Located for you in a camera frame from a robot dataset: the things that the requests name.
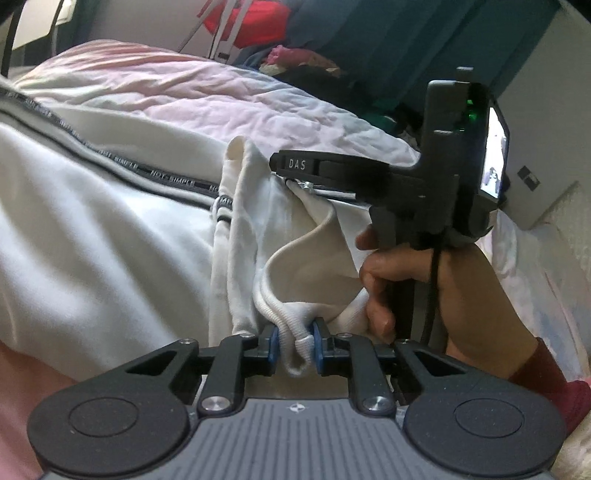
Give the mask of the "person's right hand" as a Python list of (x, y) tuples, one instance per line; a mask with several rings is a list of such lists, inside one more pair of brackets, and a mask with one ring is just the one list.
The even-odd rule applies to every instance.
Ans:
[[(356, 237), (356, 248), (371, 251), (360, 271), (369, 293), (370, 331), (394, 339), (396, 316), (386, 300), (389, 281), (430, 279), (434, 252), (407, 245), (380, 251), (375, 230)], [(499, 378), (508, 379), (536, 353), (539, 341), (522, 323), (485, 255), (476, 246), (444, 252), (438, 271), (439, 311), (448, 332), (447, 354)]]

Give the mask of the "dark red sleeve forearm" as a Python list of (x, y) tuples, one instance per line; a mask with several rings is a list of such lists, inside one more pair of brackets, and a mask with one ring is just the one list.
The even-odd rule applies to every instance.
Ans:
[(590, 385), (583, 380), (568, 381), (541, 338), (537, 338), (533, 355), (509, 381), (549, 400), (560, 412), (568, 435), (590, 413)]

